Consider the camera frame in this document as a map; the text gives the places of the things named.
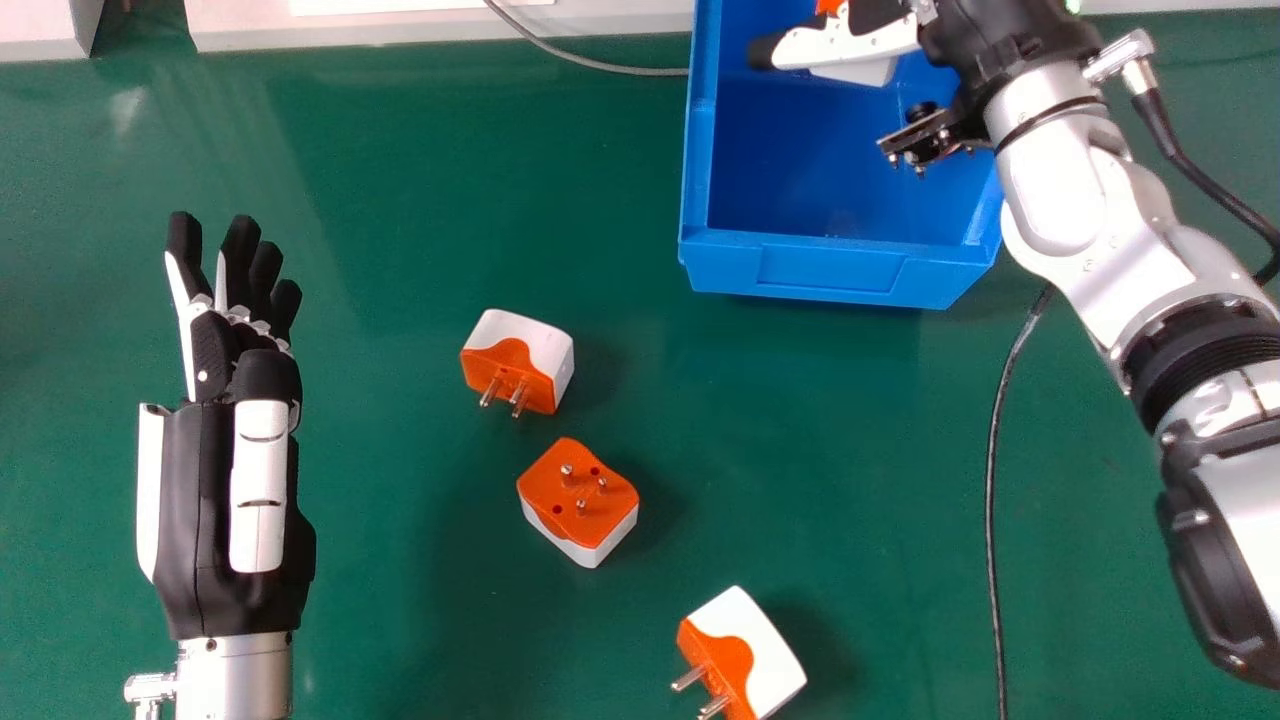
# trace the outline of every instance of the robotic hand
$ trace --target robotic hand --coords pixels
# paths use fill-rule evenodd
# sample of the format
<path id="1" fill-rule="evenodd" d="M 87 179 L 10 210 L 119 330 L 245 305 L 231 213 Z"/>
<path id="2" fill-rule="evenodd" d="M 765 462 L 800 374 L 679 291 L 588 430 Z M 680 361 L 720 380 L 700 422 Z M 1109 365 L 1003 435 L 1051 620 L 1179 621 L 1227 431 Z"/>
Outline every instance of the robotic hand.
<path id="1" fill-rule="evenodd" d="M 187 401 L 138 409 L 137 551 L 178 642 L 173 673 L 133 675 L 138 720 L 275 720 L 292 711 L 293 630 L 315 577 L 297 505 L 302 380 L 289 325 L 302 293 L 251 218 L 232 222 L 209 287 L 200 223 L 169 222 Z"/>
<path id="2" fill-rule="evenodd" d="M 950 105 L 914 108 L 882 152 L 923 176 L 957 150 L 995 150 L 1005 246 L 1070 301 L 1161 452 L 1157 519 L 1201 644 L 1229 673 L 1280 689 L 1280 313 L 1230 251 L 1179 223 L 1100 86 L 1120 76 L 1189 179 L 1274 249 L 1280 233 L 1181 152 L 1151 38 L 1102 47 L 1061 0 L 859 0 L 861 20 L 849 3 L 824 5 L 756 41 L 749 61 L 883 85 L 883 49 L 920 47 L 956 70 Z M 1272 255 L 1258 279 L 1275 269 Z"/>

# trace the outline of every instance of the blue bin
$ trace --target blue bin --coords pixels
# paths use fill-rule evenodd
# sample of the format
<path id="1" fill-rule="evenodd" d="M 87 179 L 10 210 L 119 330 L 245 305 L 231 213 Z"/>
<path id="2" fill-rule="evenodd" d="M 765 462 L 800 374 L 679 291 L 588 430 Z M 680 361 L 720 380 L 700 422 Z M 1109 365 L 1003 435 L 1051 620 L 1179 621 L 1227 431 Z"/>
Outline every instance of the blue bin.
<path id="1" fill-rule="evenodd" d="M 1000 249 L 992 156 L 948 158 L 924 179 L 884 161 L 876 140 L 957 83 L 919 53 L 883 88 L 746 67 L 751 38 L 813 8 L 698 1 L 680 261 L 703 292 L 946 309 Z"/>

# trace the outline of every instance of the green surface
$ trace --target green surface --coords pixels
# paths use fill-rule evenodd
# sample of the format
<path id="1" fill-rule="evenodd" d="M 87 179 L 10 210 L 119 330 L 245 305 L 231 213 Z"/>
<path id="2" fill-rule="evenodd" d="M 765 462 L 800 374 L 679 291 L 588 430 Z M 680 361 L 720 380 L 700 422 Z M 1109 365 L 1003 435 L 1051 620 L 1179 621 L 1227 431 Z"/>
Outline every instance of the green surface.
<path id="1" fill-rule="evenodd" d="M 1280 215 L 1277 13 L 1140 22 L 1184 145 Z M 173 661 L 133 473 L 136 404 L 182 392 L 160 261 L 178 208 L 214 236 L 253 214 L 306 292 L 320 565 L 298 717 L 692 717 L 701 691 L 667 689 L 675 628 L 732 583 L 809 671 L 780 717 L 995 715 L 982 450 L 1032 278 L 1002 263 L 946 314 L 694 295 L 680 81 L 507 42 L 200 58 L 179 23 L 113 13 L 93 61 L 0 68 L 0 715 L 127 717 L 125 675 Z M 686 45 L 571 44 L 652 63 Z M 1261 259 L 1117 114 L 1184 219 Z M 475 407 L 456 355 L 488 306 L 575 336 L 559 415 Z M 520 516 L 513 480 L 559 436 L 644 497 L 596 571 Z M 1004 436 L 1016 717 L 1280 711 L 1201 657 L 1152 455 L 1053 307 Z"/>

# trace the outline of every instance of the orange and white plug adapter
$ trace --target orange and white plug adapter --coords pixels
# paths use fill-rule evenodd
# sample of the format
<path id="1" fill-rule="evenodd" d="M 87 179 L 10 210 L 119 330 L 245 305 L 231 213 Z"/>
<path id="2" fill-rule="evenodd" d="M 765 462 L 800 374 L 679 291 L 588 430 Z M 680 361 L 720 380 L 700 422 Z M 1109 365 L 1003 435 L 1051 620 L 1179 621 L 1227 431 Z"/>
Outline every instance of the orange and white plug adapter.
<path id="1" fill-rule="evenodd" d="M 506 400 L 512 418 L 526 409 L 556 413 L 573 377 L 568 333 L 506 310 L 485 310 L 458 357 L 467 384 L 480 393 L 480 406 Z"/>
<path id="2" fill-rule="evenodd" d="M 582 568 L 598 568 L 640 516 L 636 488 L 571 438 L 530 465 L 516 492 L 529 524 Z"/>
<path id="3" fill-rule="evenodd" d="M 676 644 L 692 669 L 671 689 L 703 680 L 712 693 L 698 720 L 721 712 L 728 720 L 768 717 L 808 682 L 773 623 L 737 585 L 681 620 Z"/>

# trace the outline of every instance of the black and white robotic hand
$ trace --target black and white robotic hand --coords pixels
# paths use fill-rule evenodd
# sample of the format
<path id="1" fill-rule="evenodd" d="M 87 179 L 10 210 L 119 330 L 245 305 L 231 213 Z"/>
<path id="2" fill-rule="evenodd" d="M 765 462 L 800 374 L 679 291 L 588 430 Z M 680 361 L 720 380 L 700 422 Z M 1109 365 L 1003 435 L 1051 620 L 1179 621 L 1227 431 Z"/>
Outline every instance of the black and white robotic hand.
<path id="1" fill-rule="evenodd" d="M 1192 628 L 1216 665 L 1280 689 L 1280 310 L 1261 287 L 1280 232 L 1183 154 L 1151 37 L 1103 46 L 1062 0 L 846 1 L 759 38 L 748 61 L 883 86 L 888 60 L 916 49 L 960 88 L 909 110 L 881 151 L 922 178 L 960 150 L 996 154 L 1005 247 L 1070 301 L 1155 439 L 1157 521 Z M 1114 77 L 1161 152 L 1272 246 L 1257 274 L 1181 224 L 1134 160 L 1101 92 Z"/>
<path id="2" fill-rule="evenodd" d="M 289 327 L 302 301 L 280 250 L 237 217 L 201 270 L 201 228 L 169 220 L 164 254 L 187 397 L 138 409 L 137 551 L 178 643 L 172 673 L 133 675 L 138 720 L 275 720 L 292 712 L 293 630 L 315 577 L 297 503 L 302 379 Z"/>

